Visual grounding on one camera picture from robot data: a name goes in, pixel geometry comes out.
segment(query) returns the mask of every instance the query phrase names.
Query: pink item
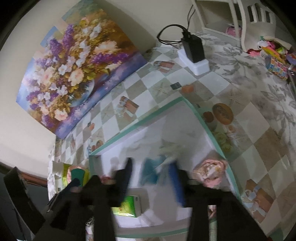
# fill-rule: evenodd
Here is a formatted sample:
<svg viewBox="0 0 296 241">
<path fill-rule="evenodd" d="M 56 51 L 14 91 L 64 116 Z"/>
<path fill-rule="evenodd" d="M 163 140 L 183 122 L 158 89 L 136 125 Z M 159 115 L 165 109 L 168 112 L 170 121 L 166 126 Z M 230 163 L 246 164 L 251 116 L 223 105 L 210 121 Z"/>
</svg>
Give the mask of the pink item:
<svg viewBox="0 0 296 241">
<path fill-rule="evenodd" d="M 233 36 L 233 37 L 235 37 L 235 29 L 234 29 L 234 27 L 228 27 L 226 29 L 226 33 Z M 241 37 L 241 35 L 242 35 L 242 28 L 239 27 L 239 38 Z"/>
<path fill-rule="evenodd" d="M 276 49 L 276 46 L 275 46 L 274 43 L 272 43 L 272 42 L 270 42 L 270 41 L 267 41 L 267 43 L 268 43 L 268 46 L 269 46 L 270 48 L 272 48 L 273 50 Z"/>
<path fill-rule="evenodd" d="M 104 185 L 112 185 L 115 183 L 115 180 L 112 179 L 111 177 L 107 177 L 107 176 L 102 176 L 100 177 L 101 179 L 101 182 L 104 184 Z"/>
<path fill-rule="evenodd" d="M 256 57 L 256 56 L 259 56 L 260 55 L 260 50 L 248 50 L 248 53 L 249 53 L 249 55 L 250 56 L 252 56 L 252 57 Z"/>
<path fill-rule="evenodd" d="M 227 162 L 224 160 L 205 160 L 199 167 L 193 169 L 193 178 L 203 183 L 205 187 L 214 188 L 222 182 Z"/>
</svg>

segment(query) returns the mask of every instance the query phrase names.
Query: canvas painting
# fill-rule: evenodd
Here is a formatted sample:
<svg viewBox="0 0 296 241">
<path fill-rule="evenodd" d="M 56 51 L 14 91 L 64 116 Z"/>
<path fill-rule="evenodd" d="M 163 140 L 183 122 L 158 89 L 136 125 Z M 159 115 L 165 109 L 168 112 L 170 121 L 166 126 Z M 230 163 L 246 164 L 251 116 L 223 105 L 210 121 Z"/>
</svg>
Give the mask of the canvas painting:
<svg viewBox="0 0 296 241">
<path fill-rule="evenodd" d="M 119 26 L 92 0 L 82 0 L 41 42 L 17 103 L 63 139 L 100 99 L 145 63 Z"/>
</svg>

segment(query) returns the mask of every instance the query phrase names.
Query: table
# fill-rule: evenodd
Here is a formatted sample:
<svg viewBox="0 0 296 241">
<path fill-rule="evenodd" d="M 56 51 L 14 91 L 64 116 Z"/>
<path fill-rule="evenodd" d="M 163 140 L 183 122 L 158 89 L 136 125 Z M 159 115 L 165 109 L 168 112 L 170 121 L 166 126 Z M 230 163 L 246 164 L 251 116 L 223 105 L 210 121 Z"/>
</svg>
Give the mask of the table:
<svg viewBox="0 0 296 241">
<path fill-rule="evenodd" d="M 237 0 L 206 0 L 206 1 L 217 1 L 217 2 L 225 2 L 225 3 L 228 3 L 229 5 L 229 8 L 230 8 L 230 13 L 231 13 L 231 17 L 232 17 L 232 20 L 233 20 L 233 24 L 234 24 L 234 29 L 235 29 L 235 36 L 229 36 L 228 34 L 225 34 L 225 31 L 226 31 L 226 28 L 225 28 L 225 25 L 224 23 L 222 23 L 222 26 L 223 26 L 223 31 L 222 29 L 211 29 L 211 25 L 208 25 L 208 24 L 205 24 L 205 20 L 200 12 L 200 3 L 198 2 L 199 0 L 191 0 L 193 6 L 194 6 L 194 9 L 197 13 L 197 16 L 199 18 L 199 21 L 201 23 L 201 26 L 202 26 L 202 29 L 203 31 L 207 32 L 207 31 L 211 31 L 213 32 L 213 34 L 218 34 L 218 37 L 222 37 L 224 39 L 228 39 L 231 43 L 235 44 L 236 46 L 241 46 L 241 36 L 239 34 L 239 22 L 237 20 L 237 14 L 235 12 L 235 8 L 234 8 L 234 3 L 237 4 Z"/>
<path fill-rule="evenodd" d="M 195 76 L 174 49 L 152 49 L 146 53 L 149 63 L 94 106 L 68 137 L 57 139 L 51 160 L 88 167 L 94 144 L 105 143 L 181 95 L 200 109 L 224 103 L 234 117 L 214 135 L 234 172 L 240 194 L 246 192 L 248 180 L 257 183 L 273 200 L 261 228 L 267 234 L 276 231 L 285 237 L 296 222 L 296 102 L 285 82 L 267 71 L 263 59 L 242 53 L 240 48 L 209 34 L 197 35 L 203 40 L 211 71 L 221 78 L 213 73 Z M 194 91 L 173 90 L 170 85 L 176 82 L 193 84 Z M 118 107 L 122 96 L 139 105 L 129 119 Z M 51 173 L 48 191 L 51 199 L 56 192 Z"/>
</svg>

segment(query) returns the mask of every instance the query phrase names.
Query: chair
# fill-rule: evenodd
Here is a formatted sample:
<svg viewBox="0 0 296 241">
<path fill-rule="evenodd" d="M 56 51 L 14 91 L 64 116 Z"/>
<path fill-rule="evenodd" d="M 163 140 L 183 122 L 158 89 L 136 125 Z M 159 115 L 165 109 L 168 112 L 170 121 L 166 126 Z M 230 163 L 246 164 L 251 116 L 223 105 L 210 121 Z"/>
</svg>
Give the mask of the chair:
<svg viewBox="0 0 296 241">
<path fill-rule="evenodd" d="M 236 36 L 231 36 L 225 33 L 226 28 L 228 27 L 228 22 L 225 20 L 205 24 L 200 8 L 198 7 L 198 1 L 200 0 L 191 1 L 204 32 L 219 37 L 238 47 L 241 46 L 245 52 L 251 48 L 258 49 L 257 43 L 260 40 L 260 36 L 274 37 L 275 35 L 275 14 L 269 8 L 265 7 L 260 0 L 209 0 L 226 2 L 229 4 Z M 239 6 L 242 21 L 237 19 L 234 4 L 238 4 Z M 239 36 L 239 24 L 242 26 L 241 36 Z"/>
</svg>

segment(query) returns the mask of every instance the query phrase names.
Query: white flowers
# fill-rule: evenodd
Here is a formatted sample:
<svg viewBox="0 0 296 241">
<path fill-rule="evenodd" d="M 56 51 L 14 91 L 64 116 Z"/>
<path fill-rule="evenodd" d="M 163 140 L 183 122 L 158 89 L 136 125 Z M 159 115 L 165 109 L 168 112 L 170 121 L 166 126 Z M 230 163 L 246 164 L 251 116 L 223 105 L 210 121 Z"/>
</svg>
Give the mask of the white flowers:
<svg viewBox="0 0 296 241">
<path fill-rule="evenodd" d="M 65 109 L 63 109 L 63 110 L 59 110 L 59 109 L 57 109 L 57 110 L 54 111 L 54 114 L 55 114 L 54 117 L 55 117 L 58 121 L 63 121 L 63 120 L 65 120 L 65 119 L 68 117 L 68 113 L 66 112 Z"/>
<path fill-rule="evenodd" d="M 92 33 L 89 35 L 89 38 L 90 38 L 90 39 L 94 39 L 94 38 L 96 38 L 98 35 L 99 35 L 98 32 L 93 32 L 93 31 L 92 31 Z"/>
<path fill-rule="evenodd" d="M 52 63 L 52 60 L 51 60 L 51 58 L 47 58 L 47 60 L 46 60 L 46 65 L 48 65 L 48 64 L 51 64 Z"/>
<path fill-rule="evenodd" d="M 64 75 L 67 70 L 67 65 L 62 64 L 61 67 L 59 67 L 58 71 L 60 75 Z"/>
<path fill-rule="evenodd" d="M 49 110 L 48 110 L 45 106 L 41 106 L 41 107 L 40 107 L 40 110 L 41 110 L 41 112 L 42 112 L 44 115 L 48 115 L 48 114 L 49 114 Z"/>
<path fill-rule="evenodd" d="M 57 90 L 57 86 L 55 83 L 52 83 L 51 86 L 49 87 L 50 90 L 54 91 Z"/>
<path fill-rule="evenodd" d="M 43 83 L 44 85 L 48 85 L 50 83 L 50 79 L 52 78 L 52 76 L 54 74 L 54 71 L 55 70 L 53 67 L 48 67 L 45 71 L 43 70 L 44 74 L 40 79 L 41 83 Z"/>
<path fill-rule="evenodd" d="M 85 60 L 87 58 L 87 56 L 89 55 L 89 52 L 91 50 L 91 47 L 89 45 L 86 45 L 86 39 L 83 40 L 80 44 L 79 44 L 79 48 L 83 49 L 82 52 L 80 52 L 79 54 L 79 58 L 77 61 L 76 61 L 76 65 L 78 68 L 80 68 L 84 63 L 85 63 Z"/>
<path fill-rule="evenodd" d="M 51 107 L 51 106 L 52 106 L 52 102 L 50 102 L 49 100 L 47 100 L 47 101 L 45 102 L 45 104 L 46 104 L 47 107 Z"/>
<path fill-rule="evenodd" d="M 85 62 L 85 58 L 81 58 L 79 60 L 76 61 L 76 65 L 78 68 L 80 68 Z"/>
<path fill-rule="evenodd" d="M 68 56 L 67 64 L 62 64 L 58 69 L 60 75 L 64 75 L 66 72 L 72 71 L 72 66 L 75 63 L 75 57 Z"/>
<path fill-rule="evenodd" d="M 71 82 L 71 86 L 75 86 L 83 80 L 83 77 L 84 73 L 82 72 L 82 70 L 76 69 L 71 73 L 68 81 Z"/>
<path fill-rule="evenodd" d="M 116 64 L 109 64 L 105 67 L 105 69 L 110 69 L 110 70 L 114 70 L 116 69 L 119 65 L 121 65 L 121 62 L 119 61 L 118 63 Z"/>
<path fill-rule="evenodd" d="M 38 83 L 39 86 L 41 84 L 41 79 L 42 79 L 43 75 L 44 75 L 44 69 L 40 69 L 39 71 L 35 71 L 33 73 L 33 78 L 35 80 L 37 80 L 37 83 Z"/>
<path fill-rule="evenodd" d="M 42 93 L 39 93 L 38 95 L 37 95 L 37 100 L 38 101 L 41 101 L 41 100 L 43 100 L 44 99 L 44 95 L 42 94 Z"/>
<path fill-rule="evenodd" d="M 97 33 L 100 33 L 102 31 L 101 24 L 99 23 L 97 26 L 95 26 L 93 31 L 97 32 Z"/>
<path fill-rule="evenodd" d="M 108 40 L 106 42 L 101 43 L 99 46 L 95 47 L 94 53 L 113 53 L 117 50 L 116 45 L 117 43 L 115 41 Z"/>
<path fill-rule="evenodd" d="M 84 34 L 88 34 L 88 33 L 90 32 L 90 29 L 91 29 L 91 27 L 83 28 L 83 29 L 82 29 L 82 32 L 83 32 Z"/>
<path fill-rule="evenodd" d="M 31 93 L 31 92 L 39 91 L 40 88 L 38 86 L 28 86 L 27 90 Z"/>
<path fill-rule="evenodd" d="M 92 33 L 89 35 L 89 38 L 90 39 L 96 38 L 101 31 L 102 31 L 101 24 L 98 24 L 97 26 L 94 27 Z"/>
<path fill-rule="evenodd" d="M 62 85 L 61 88 L 58 88 L 57 93 L 60 96 L 64 96 L 64 95 L 68 94 L 67 87 L 65 85 Z"/>
<path fill-rule="evenodd" d="M 44 94 L 44 99 L 45 99 L 45 100 L 50 100 L 50 93 L 49 93 L 49 92 L 46 92 L 46 93 Z"/>
<path fill-rule="evenodd" d="M 44 115 L 48 115 L 49 114 L 49 110 L 45 107 L 45 105 L 43 104 L 43 102 L 39 102 L 38 106 L 40 107 L 41 112 Z"/>
</svg>

